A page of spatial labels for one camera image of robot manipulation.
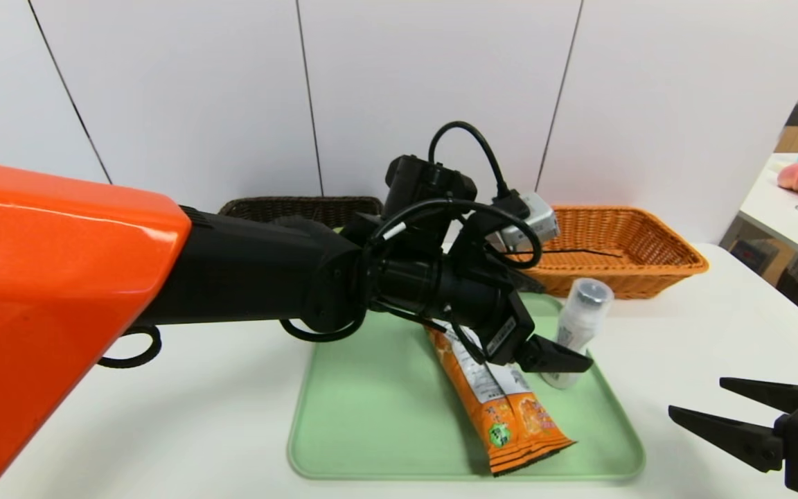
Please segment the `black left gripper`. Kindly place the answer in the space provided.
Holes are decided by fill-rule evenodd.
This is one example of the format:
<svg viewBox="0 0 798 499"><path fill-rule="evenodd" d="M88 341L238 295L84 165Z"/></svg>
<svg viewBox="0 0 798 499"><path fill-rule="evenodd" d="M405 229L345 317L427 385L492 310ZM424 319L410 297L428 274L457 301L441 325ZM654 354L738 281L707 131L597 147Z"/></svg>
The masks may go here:
<svg viewBox="0 0 798 499"><path fill-rule="evenodd" d="M452 329L454 337L479 364L504 365L514 359L526 373L585 373L593 365L577 353L541 335L522 303L516 282L520 273L487 258L471 268L441 264L432 317Z"/></svg>

